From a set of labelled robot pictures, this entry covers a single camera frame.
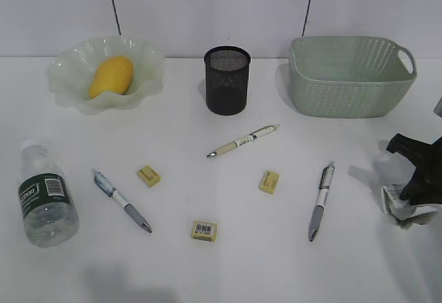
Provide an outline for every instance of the white wall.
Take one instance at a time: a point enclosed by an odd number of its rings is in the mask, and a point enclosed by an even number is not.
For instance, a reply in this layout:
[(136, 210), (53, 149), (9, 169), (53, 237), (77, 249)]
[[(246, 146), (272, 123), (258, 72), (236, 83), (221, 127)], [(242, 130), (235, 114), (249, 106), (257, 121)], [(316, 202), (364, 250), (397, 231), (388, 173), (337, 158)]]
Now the white wall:
[(0, 0), (0, 56), (56, 55), (115, 33), (111, 0)]
[(442, 0), (311, 0), (305, 36), (315, 35), (387, 37), (442, 58)]
[[(234, 44), (254, 57), (286, 57), (308, 0), (115, 0), (123, 34), (167, 57), (201, 57)], [(415, 57), (442, 58), (442, 0), (312, 0), (306, 36), (374, 35)], [(0, 56), (56, 55), (117, 33), (111, 0), (0, 0)]]
[(218, 45), (253, 57), (286, 57), (308, 0), (115, 0), (122, 33), (154, 42), (168, 57), (202, 57)]

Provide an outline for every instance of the mango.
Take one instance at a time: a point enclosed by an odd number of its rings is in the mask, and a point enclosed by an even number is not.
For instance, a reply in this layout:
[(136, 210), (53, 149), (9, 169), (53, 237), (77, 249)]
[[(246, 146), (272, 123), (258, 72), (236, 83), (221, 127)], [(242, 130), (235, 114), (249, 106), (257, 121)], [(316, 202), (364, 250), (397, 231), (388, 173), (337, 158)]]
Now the mango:
[(103, 61), (95, 72), (89, 97), (96, 98), (102, 92), (111, 91), (123, 95), (131, 86), (133, 78), (132, 61), (123, 56)]

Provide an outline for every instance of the water bottle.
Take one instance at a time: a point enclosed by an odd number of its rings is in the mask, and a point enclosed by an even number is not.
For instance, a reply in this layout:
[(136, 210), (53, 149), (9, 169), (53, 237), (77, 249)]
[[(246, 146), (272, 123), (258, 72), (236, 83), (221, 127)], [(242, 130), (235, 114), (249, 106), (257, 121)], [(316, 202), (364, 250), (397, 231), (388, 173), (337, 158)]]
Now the water bottle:
[(26, 236), (47, 248), (69, 240), (78, 215), (60, 167), (43, 146), (26, 142), (21, 151), (19, 199)]

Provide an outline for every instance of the white wavy bowl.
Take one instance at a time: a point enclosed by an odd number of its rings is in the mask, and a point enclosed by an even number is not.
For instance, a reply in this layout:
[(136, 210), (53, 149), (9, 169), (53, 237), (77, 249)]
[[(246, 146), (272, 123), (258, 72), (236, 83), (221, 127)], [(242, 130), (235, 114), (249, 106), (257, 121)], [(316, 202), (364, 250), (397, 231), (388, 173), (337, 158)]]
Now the white wavy bowl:
[[(99, 64), (114, 56), (125, 56), (133, 63), (133, 80), (125, 95), (106, 91), (91, 99), (88, 90)], [(96, 109), (127, 108), (162, 88), (164, 57), (141, 39), (124, 36), (88, 39), (61, 53), (47, 71), (49, 89), (68, 95)]]

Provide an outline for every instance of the basket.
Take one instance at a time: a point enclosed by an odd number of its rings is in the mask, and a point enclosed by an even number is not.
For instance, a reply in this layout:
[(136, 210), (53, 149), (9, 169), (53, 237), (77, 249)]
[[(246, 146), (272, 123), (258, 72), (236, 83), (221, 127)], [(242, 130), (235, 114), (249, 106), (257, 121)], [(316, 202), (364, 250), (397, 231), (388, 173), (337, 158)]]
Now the basket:
[[(398, 56), (412, 63), (410, 73)], [(382, 117), (416, 79), (411, 52), (378, 37), (301, 37), (291, 43), (289, 96), (314, 117)]]

